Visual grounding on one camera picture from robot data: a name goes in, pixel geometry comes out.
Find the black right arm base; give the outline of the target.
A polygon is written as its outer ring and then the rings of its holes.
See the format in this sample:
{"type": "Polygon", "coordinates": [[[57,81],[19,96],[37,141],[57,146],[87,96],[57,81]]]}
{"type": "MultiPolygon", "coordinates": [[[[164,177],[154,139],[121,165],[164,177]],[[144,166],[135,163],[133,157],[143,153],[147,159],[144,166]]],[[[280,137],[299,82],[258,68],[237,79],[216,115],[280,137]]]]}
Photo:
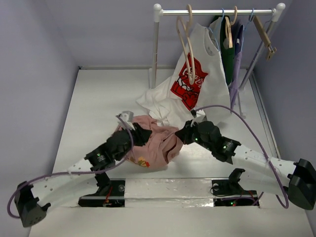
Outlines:
{"type": "Polygon", "coordinates": [[[228,178],[212,181],[210,193],[214,196],[215,207],[259,206],[257,192],[245,190],[239,184],[244,172],[244,169],[236,168],[228,178]]]}

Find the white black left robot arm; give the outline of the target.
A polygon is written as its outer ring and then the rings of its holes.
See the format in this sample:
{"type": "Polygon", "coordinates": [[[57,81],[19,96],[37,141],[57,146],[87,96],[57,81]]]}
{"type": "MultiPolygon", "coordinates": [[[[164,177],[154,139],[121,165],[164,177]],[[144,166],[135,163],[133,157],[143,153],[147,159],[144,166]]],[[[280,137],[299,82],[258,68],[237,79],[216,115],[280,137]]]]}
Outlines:
{"type": "Polygon", "coordinates": [[[66,171],[52,173],[17,186],[14,203],[24,228],[42,221],[52,209],[79,197],[80,183],[95,179],[92,189],[96,196],[106,196],[111,181],[107,171],[116,168],[134,146],[145,145],[152,134],[138,123],[132,129],[114,132],[105,143],[88,153],[66,171]]]}

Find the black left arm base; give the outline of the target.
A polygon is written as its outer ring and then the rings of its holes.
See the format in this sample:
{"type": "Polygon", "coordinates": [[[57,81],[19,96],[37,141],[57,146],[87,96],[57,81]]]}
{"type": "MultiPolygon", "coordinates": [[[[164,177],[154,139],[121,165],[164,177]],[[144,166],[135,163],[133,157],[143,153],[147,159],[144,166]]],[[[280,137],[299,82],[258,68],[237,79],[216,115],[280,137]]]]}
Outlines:
{"type": "Polygon", "coordinates": [[[97,191],[81,196],[80,207],[125,207],[125,179],[110,179],[106,173],[96,174],[97,191]]]}

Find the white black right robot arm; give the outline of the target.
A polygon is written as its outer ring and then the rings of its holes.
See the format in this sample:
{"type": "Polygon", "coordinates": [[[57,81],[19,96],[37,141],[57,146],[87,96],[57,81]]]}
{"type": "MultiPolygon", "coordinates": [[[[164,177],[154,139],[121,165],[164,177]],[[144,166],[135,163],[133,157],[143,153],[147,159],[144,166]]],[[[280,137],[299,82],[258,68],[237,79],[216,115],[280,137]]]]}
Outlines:
{"type": "Polygon", "coordinates": [[[234,169],[225,179],[215,180],[212,192],[218,197],[262,191],[287,198],[292,204],[312,210],[316,203],[316,170],[305,160],[298,162],[265,157],[240,142],[224,137],[210,121],[186,122],[175,135],[185,145],[197,143],[218,161],[234,169]]]}

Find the pink t shirt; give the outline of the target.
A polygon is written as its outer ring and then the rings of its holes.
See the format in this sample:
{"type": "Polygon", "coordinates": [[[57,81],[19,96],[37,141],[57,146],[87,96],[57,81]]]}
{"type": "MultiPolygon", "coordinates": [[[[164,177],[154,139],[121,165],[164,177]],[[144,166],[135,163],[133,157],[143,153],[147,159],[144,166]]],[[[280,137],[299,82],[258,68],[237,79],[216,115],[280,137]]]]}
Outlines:
{"type": "Polygon", "coordinates": [[[149,115],[135,116],[133,122],[152,134],[143,146],[134,146],[128,153],[127,160],[138,166],[149,169],[162,169],[180,154],[183,142],[175,135],[179,128],[160,126],[158,121],[149,115]]]}

